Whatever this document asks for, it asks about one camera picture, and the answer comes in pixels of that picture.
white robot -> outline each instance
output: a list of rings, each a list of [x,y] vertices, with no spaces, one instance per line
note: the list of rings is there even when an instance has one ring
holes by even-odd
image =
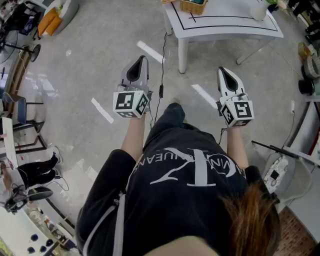
[[[222,66],[218,69],[218,90],[221,93],[219,111],[228,127],[245,126],[255,118],[244,84],[235,73]]]
[[[123,69],[120,84],[113,93],[113,112],[121,118],[141,118],[149,110],[153,93],[148,87],[148,80],[149,63],[142,55]],[[254,119],[252,101],[248,99],[244,84],[224,67],[218,69],[218,89],[221,93],[217,102],[219,111],[228,127],[245,126]]]
[[[130,62],[121,72],[121,81],[113,93],[113,112],[121,118],[141,118],[149,108],[149,63],[146,56]]]

wooden floor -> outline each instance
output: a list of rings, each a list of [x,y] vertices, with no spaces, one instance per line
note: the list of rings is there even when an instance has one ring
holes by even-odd
[[[9,85],[9,89],[6,91],[7,93],[13,95],[18,94],[21,81],[26,71],[25,69],[27,68],[28,63],[30,61],[30,54],[28,52],[23,51],[20,57],[21,58],[18,60],[18,63],[16,65],[12,81]],[[13,113],[14,106],[14,103],[4,103],[4,109],[7,110],[9,113]]]
[[[274,256],[309,256],[317,242],[288,207],[279,214],[281,241]]]

black cable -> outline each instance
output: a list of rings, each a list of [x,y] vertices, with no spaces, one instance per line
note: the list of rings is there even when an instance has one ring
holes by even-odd
[[[158,115],[158,108],[159,108],[159,105],[160,105],[160,100],[161,100],[161,98],[159,98],[158,106],[156,107],[155,118],[154,118],[154,124],[156,124],[157,115]]]
[[[149,111],[150,111],[150,116],[151,116],[151,120],[150,120],[150,130],[152,129],[152,121],[154,120],[154,117],[152,116],[152,112],[151,112],[151,101],[149,101]]]
[[[220,145],[220,143],[221,143],[221,139],[222,139],[222,135],[224,134],[224,132],[225,131],[227,131],[228,129],[227,128],[222,128],[221,129],[221,133],[220,133],[220,140],[219,140],[219,143],[218,143],[218,145]]]
[[[161,85],[159,88],[159,102],[158,102],[158,106],[156,107],[156,112],[155,112],[155,118],[154,118],[154,124],[157,121],[157,116],[158,116],[158,109],[159,109],[159,105],[160,105],[160,100],[164,97],[164,74],[165,74],[165,69],[164,69],[164,59],[165,59],[165,46],[166,46],[166,36],[167,36],[167,32],[164,34],[164,44],[162,47],[163,50],[163,56],[162,56],[162,76],[161,76]]]
[[[48,186],[49,186],[50,184],[52,184],[52,183],[57,183],[57,184],[60,186],[60,188],[62,188],[64,191],[68,192],[68,191],[69,191],[69,185],[68,185],[67,181],[66,181],[65,178],[62,177],[62,176],[60,176],[60,178],[64,180],[66,186],[68,187],[67,189],[64,189],[64,188],[63,188],[58,182],[56,182],[56,181],[51,181],[49,184],[45,185],[44,187],[46,188],[46,187],[48,187]]]
[[[293,119],[292,119],[292,126],[291,126],[291,130],[290,130],[290,133],[289,133],[288,137],[286,138],[285,142],[283,143],[283,146],[282,146],[282,148],[284,148],[284,146],[286,145],[286,143],[287,143],[287,140],[288,140],[288,139],[290,138],[290,135],[291,135],[291,133],[292,133],[292,130],[293,130],[293,128],[294,128],[294,123],[295,123],[295,115],[296,115],[296,113],[295,113],[295,112],[293,112]]]
[[[11,167],[3,167],[3,169],[12,169]],[[28,175],[26,174],[26,172],[24,171],[24,170],[22,170],[22,169],[20,169],[20,168],[15,168],[15,169],[17,169],[17,170],[20,170],[20,171],[22,171],[24,174],[25,174],[25,176],[26,176],[26,181],[27,181],[27,185],[26,184],[24,184],[24,185],[21,185],[21,186],[24,186],[24,190],[26,191],[26,192],[28,192],[29,191],[29,179],[28,179]]]

wicker basket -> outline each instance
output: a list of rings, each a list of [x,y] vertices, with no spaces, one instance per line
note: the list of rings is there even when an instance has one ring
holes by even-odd
[[[192,14],[201,15],[204,12],[207,2],[208,0],[204,0],[203,4],[197,4],[187,0],[180,0],[180,10]]]

black line on table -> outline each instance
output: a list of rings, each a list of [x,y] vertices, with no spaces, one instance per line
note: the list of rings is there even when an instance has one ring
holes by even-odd
[[[203,29],[203,28],[215,28],[215,27],[242,27],[242,28],[253,28],[253,29],[261,29],[261,30],[270,30],[270,31],[278,31],[271,28],[265,28],[260,26],[244,26],[244,25],[214,25],[214,26],[196,26],[196,27],[188,27],[183,30],[193,30],[193,29]]]
[[[210,18],[210,17],[227,17],[227,18],[243,18],[243,19],[251,19],[253,20],[254,18],[252,17],[241,17],[241,16],[199,16],[199,17],[190,17],[189,19],[198,19],[198,18]]]
[[[274,21],[272,20],[272,18],[268,15],[269,19],[271,20],[272,24],[274,25],[274,28],[276,29],[276,31],[278,31],[276,25],[274,24]]]
[[[174,9],[174,11],[175,11],[175,14],[178,16],[178,19],[179,19],[179,21],[180,21],[180,24],[181,24],[181,26],[182,26],[182,29],[185,30],[184,25],[183,25],[182,22],[181,22],[181,19],[180,19],[180,17],[179,17],[179,14],[178,14],[178,12],[177,12],[174,4],[173,4],[172,2],[171,2],[171,4],[172,4],[172,7],[173,7],[173,9]]]
[[[197,23],[197,22],[196,22],[196,20],[195,20],[194,15],[193,15],[191,12],[190,12],[190,14],[191,14],[191,16],[192,16],[192,17],[191,17],[191,18],[189,18],[189,19],[193,19],[193,20],[194,20],[194,22],[195,22],[195,23]]]
[[[272,19],[269,17],[269,19],[271,20],[272,24],[274,25],[274,29],[271,29],[271,28],[265,28],[265,27],[259,27],[259,26],[244,26],[244,25],[212,25],[212,26],[196,26],[196,27],[188,27],[188,28],[185,28],[184,25],[182,24],[182,21],[180,19],[180,16],[174,6],[174,4],[171,2],[171,5],[175,11],[175,14],[177,15],[179,21],[180,21],[180,24],[181,24],[181,27],[183,30],[193,30],[193,29],[203,29],[203,28],[215,28],[215,27],[242,27],[242,28],[253,28],[253,29],[261,29],[261,30],[270,30],[270,31],[276,31],[278,32],[278,29],[276,27],[276,25],[274,24],[274,22],[272,21]]]

